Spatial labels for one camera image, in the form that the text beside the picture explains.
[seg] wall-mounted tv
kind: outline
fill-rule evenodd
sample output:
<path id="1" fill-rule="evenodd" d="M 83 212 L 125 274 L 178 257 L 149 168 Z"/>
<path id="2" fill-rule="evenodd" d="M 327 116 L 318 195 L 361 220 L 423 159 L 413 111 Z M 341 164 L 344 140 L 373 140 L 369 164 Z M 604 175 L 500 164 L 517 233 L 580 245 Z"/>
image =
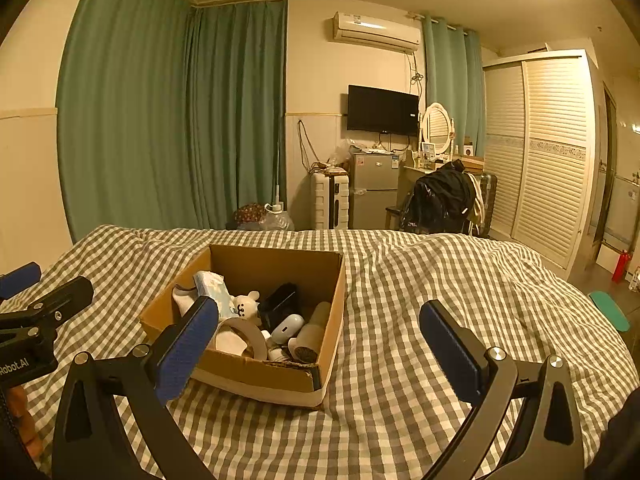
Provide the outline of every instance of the wall-mounted tv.
<path id="1" fill-rule="evenodd" d="M 349 85 L 347 129 L 418 135 L 418 96 Z"/>

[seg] silver refrigerator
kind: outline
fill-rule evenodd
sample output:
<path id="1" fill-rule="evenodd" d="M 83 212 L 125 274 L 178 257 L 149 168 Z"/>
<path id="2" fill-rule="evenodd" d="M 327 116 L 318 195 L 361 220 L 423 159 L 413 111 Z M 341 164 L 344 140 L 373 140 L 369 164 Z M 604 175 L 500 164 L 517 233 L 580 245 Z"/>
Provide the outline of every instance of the silver refrigerator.
<path id="1" fill-rule="evenodd" d="M 384 229 L 386 208 L 396 205 L 398 156 L 351 154 L 350 229 Z"/>

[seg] white wardrobe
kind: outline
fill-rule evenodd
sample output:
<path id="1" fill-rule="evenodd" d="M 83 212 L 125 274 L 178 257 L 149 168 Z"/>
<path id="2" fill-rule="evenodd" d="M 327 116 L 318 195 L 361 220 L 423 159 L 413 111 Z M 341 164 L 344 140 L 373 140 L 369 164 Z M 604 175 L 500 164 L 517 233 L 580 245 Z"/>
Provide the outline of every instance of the white wardrobe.
<path id="1" fill-rule="evenodd" d="M 492 235 L 537 250 L 564 278 L 584 242 L 593 202 L 597 80 L 583 50 L 484 66 L 484 170 L 498 176 Z"/>

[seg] checkered bed sheet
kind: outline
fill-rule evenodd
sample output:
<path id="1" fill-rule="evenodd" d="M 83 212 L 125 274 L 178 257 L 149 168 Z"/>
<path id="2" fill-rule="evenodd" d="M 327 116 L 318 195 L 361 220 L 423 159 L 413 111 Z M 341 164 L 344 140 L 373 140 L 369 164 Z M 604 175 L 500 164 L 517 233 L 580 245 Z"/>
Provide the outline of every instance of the checkered bed sheet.
<path id="1" fill-rule="evenodd" d="M 207 244 L 338 251 L 346 262 L 344 330 L 319 411 L 265 404 L 190 380 L 169 403 L 178 426 L 219 479 L 421 478 L 470 411 L 420 334 L 422 304 L 440 300 L 486 346 L 570 364 L 586 462 L 600 433 L 638 386 L 624 343 L 576 288 L 524 246 L 463 235 L 392 231 L 226 232 L 97 228 L 41 282 L 5 302 L 18 310 L 83 275 L 91 307 L 59 330 L 58 370 L 27 385 L 50 470 L 56 410 L 79 351 L 126 354 L 142 341 L 138 315 Z M 117 399 L 142 467 L 159 474 L 125 399 Z M 495 467 L 514 422 L 513 401 L 479 474 Z"/>

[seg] floor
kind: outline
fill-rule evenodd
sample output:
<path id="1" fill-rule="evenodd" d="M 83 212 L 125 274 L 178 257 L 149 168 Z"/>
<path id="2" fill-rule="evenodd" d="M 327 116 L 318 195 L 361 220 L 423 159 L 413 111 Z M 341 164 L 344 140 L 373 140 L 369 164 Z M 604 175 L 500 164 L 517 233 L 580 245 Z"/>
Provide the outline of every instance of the floor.
<path id="1" fill-rule="evenodd" d="M 594 290 L 607 292 L 618 304 L 631 325 L 631 329 L 621 336 L 640 373 L 640 292 L 629 290 L 629 283 L 624 280 L 613 283 L 611 273 L 597 264 L 593 264 L 583 274 L 572 277 L 569 281 L 584 294 Z"/>

